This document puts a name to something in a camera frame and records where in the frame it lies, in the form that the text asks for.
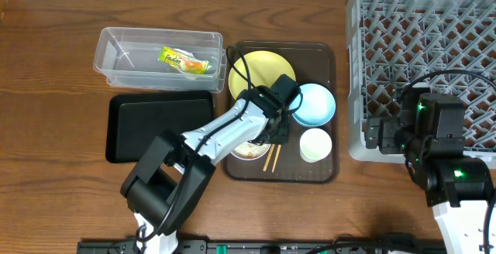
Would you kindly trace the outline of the white bowl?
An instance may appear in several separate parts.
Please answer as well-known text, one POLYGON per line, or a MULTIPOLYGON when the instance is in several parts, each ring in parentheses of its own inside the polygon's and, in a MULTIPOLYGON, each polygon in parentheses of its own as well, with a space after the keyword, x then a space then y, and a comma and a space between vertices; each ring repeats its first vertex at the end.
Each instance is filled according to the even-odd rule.
POLYGON ((255 144, 245 142, 237 146, 231 154, 240 160, 256 160, 262 157, 270 149, 270 144, 255 144))

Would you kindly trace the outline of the white cup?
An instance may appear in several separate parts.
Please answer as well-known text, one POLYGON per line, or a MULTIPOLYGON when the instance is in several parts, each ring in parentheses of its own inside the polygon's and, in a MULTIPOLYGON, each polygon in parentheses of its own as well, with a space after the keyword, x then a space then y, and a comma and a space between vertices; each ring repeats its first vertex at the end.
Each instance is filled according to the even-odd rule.
POLYGON ((305 162, 316 163, 331 153, 332 139, 323 129, 308 129, 300 137, 299 149, 305 162))

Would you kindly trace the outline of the light blue bowl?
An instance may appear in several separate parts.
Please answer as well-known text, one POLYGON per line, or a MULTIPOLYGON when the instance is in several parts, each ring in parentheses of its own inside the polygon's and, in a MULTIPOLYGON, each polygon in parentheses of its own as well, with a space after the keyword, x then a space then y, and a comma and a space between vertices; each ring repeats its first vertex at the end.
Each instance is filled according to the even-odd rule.
POLYGON ((294 120, 304 127, 318 127, 330 122, 336 113, 336 100, 330 90, 320 84, 303 84, 290 104, 294 120))

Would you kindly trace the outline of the yellow plate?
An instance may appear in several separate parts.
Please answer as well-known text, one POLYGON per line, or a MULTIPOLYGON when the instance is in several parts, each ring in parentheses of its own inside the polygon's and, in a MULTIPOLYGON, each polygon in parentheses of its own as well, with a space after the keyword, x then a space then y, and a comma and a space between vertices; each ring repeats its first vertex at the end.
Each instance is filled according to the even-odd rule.
MULTIPOLYGON (((290 63, 279 54, 259 50, 247 53, 244 58, 250 71, 251 83, 256 86, 270 87, 282 74, 296 80, 295 71, 290 63)), ((229 71, 229 92, 234 99, 247 89, 247 82, 233 69, 229 71)))

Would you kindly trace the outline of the green snack wrapper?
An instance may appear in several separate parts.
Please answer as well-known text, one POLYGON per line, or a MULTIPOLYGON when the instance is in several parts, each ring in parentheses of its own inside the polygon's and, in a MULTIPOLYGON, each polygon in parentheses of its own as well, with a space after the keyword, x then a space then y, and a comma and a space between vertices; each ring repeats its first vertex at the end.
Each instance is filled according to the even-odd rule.
POLYGON ((158 60, 186 74, 206 74, 211 67, 207 60, 199 60, 192 53, 163 46, 158 60))

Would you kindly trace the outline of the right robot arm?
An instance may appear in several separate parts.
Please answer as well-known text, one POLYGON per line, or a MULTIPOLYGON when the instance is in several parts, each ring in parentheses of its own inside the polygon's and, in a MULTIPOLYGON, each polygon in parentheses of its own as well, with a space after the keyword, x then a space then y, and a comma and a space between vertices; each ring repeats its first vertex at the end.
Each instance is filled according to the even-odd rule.
POLYGON ((366 147, 404 156, 448 253, 493 253, 495 186, 487 164, 463 152, 464 113, 458 97, 415 88, 397 116, 367 120, 366 147))

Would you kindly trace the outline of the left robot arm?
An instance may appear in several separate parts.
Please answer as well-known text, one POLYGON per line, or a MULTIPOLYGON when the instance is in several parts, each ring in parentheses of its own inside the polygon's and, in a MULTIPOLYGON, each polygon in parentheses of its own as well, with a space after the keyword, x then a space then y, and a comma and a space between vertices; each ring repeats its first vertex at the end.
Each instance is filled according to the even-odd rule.
POLYGON ((199 129, 159 134, 140 157, 120 193, 138 223, 134 253, 172 253, 176 232, 191 215, 215 172, 235 148, 289 140, 290 104, 301 98, 295 80, 249 86, 225 114, 199 129))

